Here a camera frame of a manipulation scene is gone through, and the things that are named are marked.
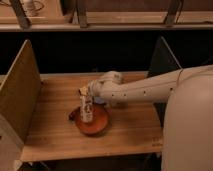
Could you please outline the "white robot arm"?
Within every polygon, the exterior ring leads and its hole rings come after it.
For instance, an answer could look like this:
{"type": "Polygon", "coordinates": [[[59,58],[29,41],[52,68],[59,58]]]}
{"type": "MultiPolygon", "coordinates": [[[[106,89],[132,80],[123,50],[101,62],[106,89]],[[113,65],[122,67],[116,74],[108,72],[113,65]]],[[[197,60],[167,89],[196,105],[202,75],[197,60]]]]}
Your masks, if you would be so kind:
{"type": "Polygon", "coordinates": [[[120,72],[109,71],[81,87],[79,93],[105,102],[165,102],[182,82],[203,73],[213,73],[213,65],[178,69],[129,83],[123,83],[120,72]]]}

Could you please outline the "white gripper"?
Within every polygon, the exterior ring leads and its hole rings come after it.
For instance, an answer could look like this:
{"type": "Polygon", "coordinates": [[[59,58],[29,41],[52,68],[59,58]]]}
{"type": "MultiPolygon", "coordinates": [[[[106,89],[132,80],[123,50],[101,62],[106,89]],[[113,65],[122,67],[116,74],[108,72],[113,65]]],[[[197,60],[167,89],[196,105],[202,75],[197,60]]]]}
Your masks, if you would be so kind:
{"type": "Polygon", "coordinates": [[[89,84],[88,88],[86,86],[81,87],[79,89],[79,94],[81,96],[88,96],[90,95],[92,97],[92,100],[95,104],[99,104],[99,105],[106,105],[107,101],[104,100],[103,98],[101,98],[100,96],[97,96],[94,94],[94,91],[92,90],[92,85],[89,84]]]}

